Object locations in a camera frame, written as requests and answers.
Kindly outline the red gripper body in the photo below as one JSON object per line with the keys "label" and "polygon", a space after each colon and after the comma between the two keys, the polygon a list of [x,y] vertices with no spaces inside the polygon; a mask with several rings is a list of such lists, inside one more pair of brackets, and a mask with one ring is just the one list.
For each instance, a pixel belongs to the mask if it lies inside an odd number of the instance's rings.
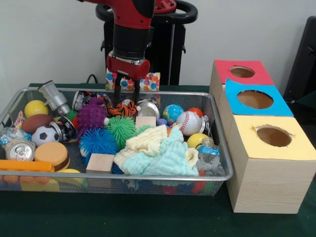
{"label": "red gripper body", "polygon": [[106,58],[106,67],[112,73],[129,76],[130,79],[140,80],[146,77],[150,70],[149,60],[123,59],[111,51]]}

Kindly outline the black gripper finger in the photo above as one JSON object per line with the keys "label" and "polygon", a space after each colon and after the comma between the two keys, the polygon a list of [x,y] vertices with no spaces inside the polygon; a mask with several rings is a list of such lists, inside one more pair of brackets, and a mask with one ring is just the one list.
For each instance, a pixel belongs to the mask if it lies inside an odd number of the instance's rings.
{"label": "black gripper finger", "polygon": [[134,83],[134,92],[132,95],[132,99],[135,104],[138,104],[139,100],[139,93],[140,93],[140,81],[139,80],[133,80]]}
{"label": "black gripper finger", "polygon": [[114,92],[114,96],[115,96],[116,100],[118,100],[120,98],[120,93],[121,93],[120,82],[121,82],[121,79],[122,79],[122,74],[117,73],[117,78],[116,78],[116,81],[115,81],[115,92]]}

